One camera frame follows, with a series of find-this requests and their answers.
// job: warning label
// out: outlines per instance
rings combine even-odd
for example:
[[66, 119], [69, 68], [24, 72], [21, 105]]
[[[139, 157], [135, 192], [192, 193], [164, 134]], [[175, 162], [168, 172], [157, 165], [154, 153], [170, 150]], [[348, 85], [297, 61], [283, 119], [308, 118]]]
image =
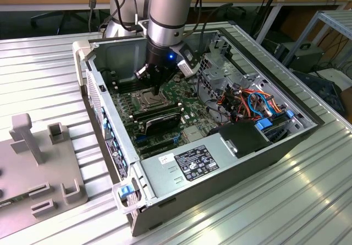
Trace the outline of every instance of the warning label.
[[219, 169], [219, 166], [204, 145], [176, 155], [175, 159], [187, 181], [193, 181], [209, 172]]

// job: slotted aluminum surface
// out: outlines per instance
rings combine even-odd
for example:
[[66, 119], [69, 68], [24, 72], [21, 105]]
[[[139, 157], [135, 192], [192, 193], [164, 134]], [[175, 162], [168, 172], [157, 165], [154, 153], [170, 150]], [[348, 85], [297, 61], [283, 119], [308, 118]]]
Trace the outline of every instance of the slotted aluminum surface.
[[318, 18], [324, 21], [333, 29], [339, 31], [344, 36], [352, 40], [352, 11], [349, 10], [329, 10], [322, 11]]
[[[78, 90], [71, 43], [98, 34], [0, 42], [0, 139], [10, 115], [29, 112], [34, 130], [69, 126], [89, 201], [0, 240], [2, 244], [327, 244], [352, 239], [351, 125], [335, 114], [240, 28], [226, 28], [310, 106], [325, 126], [276, 165], [132, 237], [110, 194], [111, 180]], [[245, 71], [252, 67], [239, 54]]]

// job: office chair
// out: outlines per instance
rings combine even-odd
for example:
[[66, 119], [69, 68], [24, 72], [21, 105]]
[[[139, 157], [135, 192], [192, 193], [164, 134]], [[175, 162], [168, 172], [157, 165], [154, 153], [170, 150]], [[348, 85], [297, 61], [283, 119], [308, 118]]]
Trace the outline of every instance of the office chair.
[[50, 17], [57, 17], [62, 15], [62, 19], [59, 24], [59, 28], [57, 30], [57, 35], [60, 35], [64, 25], [67, 21], [71, 21], [71, 18], [74, 18], [84, 24], [88, 24], [88, 20], [82, 18], [81, 16], [77, 15], [78, 13], [86, 13], [88, 10], [63, 10], [63, 11], [53, 11], [45, 14], [36, 15], [35, 17], [31, 17], [31, 26], [32, 28], [38, 27], [37, 20], [43, 18], [50, 18]]

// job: green circuit board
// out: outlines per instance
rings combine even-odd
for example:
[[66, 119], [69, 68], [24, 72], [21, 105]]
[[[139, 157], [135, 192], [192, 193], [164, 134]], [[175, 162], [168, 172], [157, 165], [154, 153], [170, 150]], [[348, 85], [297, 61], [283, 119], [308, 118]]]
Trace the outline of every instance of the green circuit board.
[[[187, 137], [187, 130], [194, 130], [196, 136], [205, 137], [208, 132], [214, 127], [219, 126], [219, 120], [214, 120], [212, 116], [206, 111], [206, 106], [199, 101], [198, 97], [193, 95], [192, 84], [188, 83], [185, 79], [179, 79], [176, 75], [174, 79], [165, 83], [161, 87], [160, 97], [149, 97], [150, 105], [142, 100], [149, 94], [150, 89], [139, 90], [127, 94], [119, 94], [115, 90], [111, 90], [110, 94], [116, 106], [116, 109], [125, 125], [132, 143], [139, 156], [147, 158], [164, 151], [176, 148], [181, 145], [190, 143], [192, 139]], [[136, 138], [141, 136], [140, 123], [134, 123], [130, 120], [132, 113], [147, 112], [154, 108], [160, 108], [167, 105], [175, 104], [176, 102], [182, 103], [184, 109], [181, 113], [180, 125], [172, 130], [165, 130], [161, 134], [152, 135], [142, 141]], [[145, 149], [155, 146], [156, 150], [148, 153], [143, 153]]]

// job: gray 3d printed part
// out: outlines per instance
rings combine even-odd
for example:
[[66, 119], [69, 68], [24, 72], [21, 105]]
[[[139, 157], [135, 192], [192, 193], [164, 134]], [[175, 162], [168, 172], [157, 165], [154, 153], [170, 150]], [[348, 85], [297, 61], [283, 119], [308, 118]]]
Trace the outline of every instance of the gray 3d printed part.
[[67, 204], [71, 204], [79, 200], [82, 196], [81, 188], [78, 184], [78, 181], [75, 179], [75, 190], [71, 193], [65, 188], [64, 184], [61, 184], [62, 196]]
[[16, 141], [10, 145], [16, 154], [20, 154], [29, 150], [28, 145], [24, 140]]
[[62, 131], [61, 123], [49, 125], [48, 132], [53, 145], [65, 141], [68, 136], [68, 134]]
[[23, 140], [22, 135], [19, 133], [16, 133], [14, 130], [10, 130], [9, 133], [14, 141]]
[[[10, 132], [13, 139], [0, 142], [0, 188], [3, 191], [0, 196], [0, 238], [87, 201], [68, 128], [58, 123], [31, 134], [45, 161], [38, 166], [25, 136], [22, 137], [24, 129], [27, 135], [30, 133], [29, 116], [14, 120], [17, 125]], [[13, 145], [15, 148], [25, 145], [24, 151], [16, 154]], [[65, 196], [61, 184], [66, 186]]]
[[50, 187], [49, 182], [46, 182], [44, 184], [41, 184], [36, 187], [32, 187], [28, 190], [28, 196], [31, 199], [35, 199], [38, 197], [42, 197], [43, 195], [46, 195], [50, 193], [53, 189]]
[[42, 159], [42, 152], [40, 151], [38, 143], [34, 139], [33, 134], [30, 130], [32, 128], [32, 120], [29, 114], [25, 113], [12, 116], [12, 127], [16, 133], [21, 134], [28, 148], [32, 152], [37, 164], [40, 165], [44, 163]]
[[56, 209], [56, 205], [53, 202], [53, 199], [48, 199], [36, 205], [31, 206], [32, 215], [34, 217], [45, 215], [46, 213], [52, 212], [55, 209]]

